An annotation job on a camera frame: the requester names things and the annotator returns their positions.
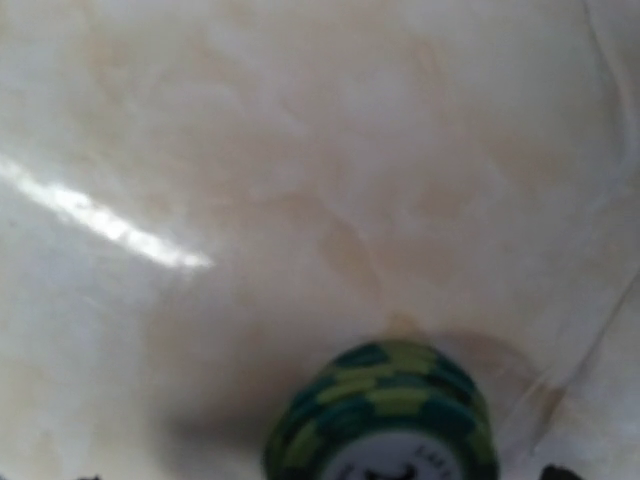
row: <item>green poker chip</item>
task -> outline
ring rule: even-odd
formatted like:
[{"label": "green poker chip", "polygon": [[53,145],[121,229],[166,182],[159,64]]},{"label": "green poker chip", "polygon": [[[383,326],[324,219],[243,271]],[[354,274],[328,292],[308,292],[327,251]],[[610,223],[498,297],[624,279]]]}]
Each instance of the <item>green poker chip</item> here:
[{"label": "green poker chip", "polygon": [[440,352],[350,350],[292,400],[267,442],[268,480],[496,480],[484,399]]}]

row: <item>poker chip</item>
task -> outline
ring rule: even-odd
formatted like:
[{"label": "poker chip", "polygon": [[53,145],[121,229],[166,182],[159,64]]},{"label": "poker chip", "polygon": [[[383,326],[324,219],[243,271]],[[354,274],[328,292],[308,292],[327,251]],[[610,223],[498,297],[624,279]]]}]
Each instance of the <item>poker chip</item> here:
[{"label": "poker chip", "polygon": [[485,401],[426,345],[336,358],[291,401],[263,455],[267,480],[497,480]]}]

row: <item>black object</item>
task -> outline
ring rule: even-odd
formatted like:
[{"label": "black object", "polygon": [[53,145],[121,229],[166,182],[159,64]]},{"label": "black object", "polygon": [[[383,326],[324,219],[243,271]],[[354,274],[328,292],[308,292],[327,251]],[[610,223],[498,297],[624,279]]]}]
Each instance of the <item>black object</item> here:
[{"label": "black object", "polygon": [[540,480],[582,480],[582,478],[571,470],[549,465],[542,471]]}]

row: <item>marble surface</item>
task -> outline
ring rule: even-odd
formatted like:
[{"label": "marble surface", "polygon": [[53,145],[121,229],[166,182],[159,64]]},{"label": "marble surface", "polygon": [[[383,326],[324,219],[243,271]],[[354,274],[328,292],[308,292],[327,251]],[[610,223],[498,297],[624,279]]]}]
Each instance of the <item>marble surface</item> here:
[{"label": "marble surface", "polygon": [[258,479],[384,336],[504,480],[640,471],[637,0],[0,0],[0,474]]}]

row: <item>round white sticker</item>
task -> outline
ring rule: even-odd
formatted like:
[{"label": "round white sticker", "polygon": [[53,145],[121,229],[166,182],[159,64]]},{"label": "round white sticker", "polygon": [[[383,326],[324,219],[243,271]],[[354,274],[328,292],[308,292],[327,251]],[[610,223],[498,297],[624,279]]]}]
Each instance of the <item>round white sticker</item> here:
[{"label": "round white sticker", "polygon": [[417,432],[384,432],[340,450],[320,480],[463,480],[451,449]]}]

